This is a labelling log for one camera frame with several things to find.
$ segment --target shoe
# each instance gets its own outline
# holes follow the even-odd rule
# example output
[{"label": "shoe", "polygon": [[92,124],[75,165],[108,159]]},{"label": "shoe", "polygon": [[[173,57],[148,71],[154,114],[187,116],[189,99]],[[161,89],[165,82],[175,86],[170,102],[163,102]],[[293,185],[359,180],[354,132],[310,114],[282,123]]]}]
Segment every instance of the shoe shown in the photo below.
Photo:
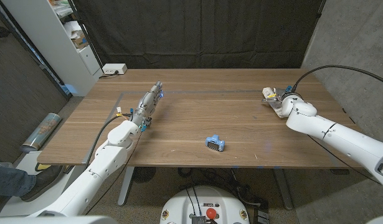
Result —
[{"label": "shoe", "polygon": [[32,190],[20,198],[25,202],[31,202],[41,196],[46,190],[57,183],[64,174],[64,166],[50,166],[36,175],[36,183]]}]

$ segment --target red button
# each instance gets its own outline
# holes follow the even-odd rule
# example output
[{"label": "red button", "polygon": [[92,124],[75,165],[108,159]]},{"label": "red button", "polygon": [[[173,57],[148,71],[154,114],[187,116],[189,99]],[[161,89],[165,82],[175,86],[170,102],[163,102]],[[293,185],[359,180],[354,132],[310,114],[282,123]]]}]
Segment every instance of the red button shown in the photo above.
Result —
[{"label": "red button", "polygon": [[208,216],[209,219],[215,219],[216,210],[214,210],[213,208],[208,208],[208,210],[206,210],[206,216]]}]

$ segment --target table leg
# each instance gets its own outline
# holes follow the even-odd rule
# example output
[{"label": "table leg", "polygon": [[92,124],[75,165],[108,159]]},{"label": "table leg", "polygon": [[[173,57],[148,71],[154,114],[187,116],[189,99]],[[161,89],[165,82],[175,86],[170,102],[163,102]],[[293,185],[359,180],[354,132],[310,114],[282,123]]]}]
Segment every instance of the table leg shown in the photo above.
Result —
[{"label": "table leg", "polygon": [[283,169],[274,169],[274,176],[277,181],[278,188],[280,189],[281,196],[283,198],[284,207],[287,210],[293,209],[293,203],[291,198],[290,189],[286,182]]},{"label": "table leg", "polygon": [[125,170],[125,177],[123,178],[121,193],[118,198],[118,205],[124,206],[130,189],[131,178],[133,177],[133,171],[135,167],[128,166]]}]

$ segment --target white device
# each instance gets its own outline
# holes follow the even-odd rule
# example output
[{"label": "white device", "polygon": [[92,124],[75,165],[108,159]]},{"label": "white device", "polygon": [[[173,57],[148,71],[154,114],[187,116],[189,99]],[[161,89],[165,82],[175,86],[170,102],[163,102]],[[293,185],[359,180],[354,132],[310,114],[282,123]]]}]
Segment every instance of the white device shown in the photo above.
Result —
[{"label": "white device", "polygon": [[108,139],[96,150],[93,162],[51,205],[28,217],[72,217],[82,214],[104,180],[121,167],[128,154],[135,149],[144,122],[151,123],[150,116],[162,94],[160,81],[140,99],[130,120],[125,120],[108,133]]},{"label": "white device", "polygon": [[115,74],[115,71],[118,71],[117,74],[125,74],[128,67],[125,63],[106,63],[103,66],[103,72],[105,75]]},{"label": "white device", "polygon": [[317,115],[317,109],[297,93],[285,93],[282,107],[289,128],[333,146],[365,167],[383,185],[383,142]]},{"label": "white device", "polygon": [[195,186],[194,189],[182,190],[169,199],[162,209],[159,223],[195,223],[192,220],[194,212],[199,217],[201,210],[201,215],[208,217],[208,209],[214,209],[217,223],[249,224],[247,209],[232,194],[212,186]]}]

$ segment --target small blue object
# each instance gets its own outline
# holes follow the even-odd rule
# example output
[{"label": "small blue object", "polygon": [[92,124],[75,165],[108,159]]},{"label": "small blue object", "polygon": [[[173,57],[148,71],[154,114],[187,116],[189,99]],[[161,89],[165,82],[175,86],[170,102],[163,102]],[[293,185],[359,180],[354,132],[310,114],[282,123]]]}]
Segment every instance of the small blue object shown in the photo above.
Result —
[{"label": "small blue object", "polygon": [[288,86],[286,89],[285,89],[285,92],[288,93],[289,91],[292,90],[292,86]]},{"label": "small blue object", "polygon": [[217,134],[214,134],[212,137],[207,137],[205,140],[205,145],[210,149],[215,149],[219,152],[224,150],[224,141],[219,139]]},{"label": "small blue object", "polygon": [[143,124],[143,127],[141,127],[141,132],[144,132],[147,128],[147,125]]}]

